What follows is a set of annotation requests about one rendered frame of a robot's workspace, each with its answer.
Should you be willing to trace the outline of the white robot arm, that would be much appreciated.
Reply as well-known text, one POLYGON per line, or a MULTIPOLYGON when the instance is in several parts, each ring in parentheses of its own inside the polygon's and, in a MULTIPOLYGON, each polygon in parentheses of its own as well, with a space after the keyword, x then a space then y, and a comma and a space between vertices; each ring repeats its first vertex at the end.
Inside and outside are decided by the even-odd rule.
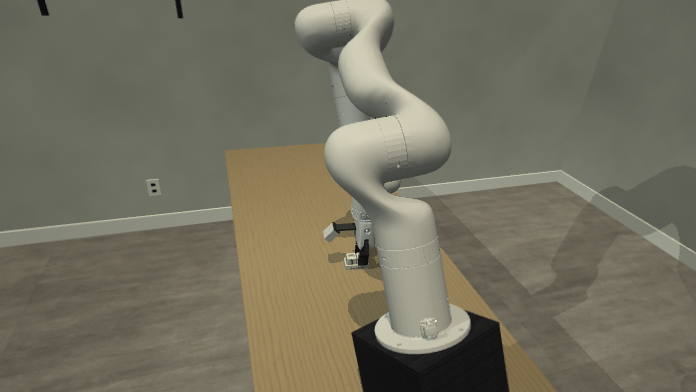
POLYGON ((326 142, 326 167, 352 196, 351 214, 372 224, 388 306, 376 339, 395 352, 425 354, 462 341, 471 322, 449 304, 432 208, 391 194, 401 179, 442 167, 452 147, 440 115, 386 67, 381 53, 393 27, 386 0, 315 4, 295 20, 303 49, 328 63, 340 128, 326 142))

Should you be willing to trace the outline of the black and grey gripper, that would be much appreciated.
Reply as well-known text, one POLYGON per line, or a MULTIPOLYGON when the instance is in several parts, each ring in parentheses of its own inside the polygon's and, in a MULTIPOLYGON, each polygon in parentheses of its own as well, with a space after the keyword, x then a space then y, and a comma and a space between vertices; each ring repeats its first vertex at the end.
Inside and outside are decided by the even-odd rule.
MULTIPOLYGON (((353 215, 352 215, 353 216, 353 215)), ((354 223, 356 230, 354 230, 354 235, 356 239, 355 254, 358 255, 358 265, 368 265, 369 258, 369 246, 374 249, 375 237, 370 219, 363 220, 354 217, 354 223), (357 219, 355 221, 355 219, 357 219)))

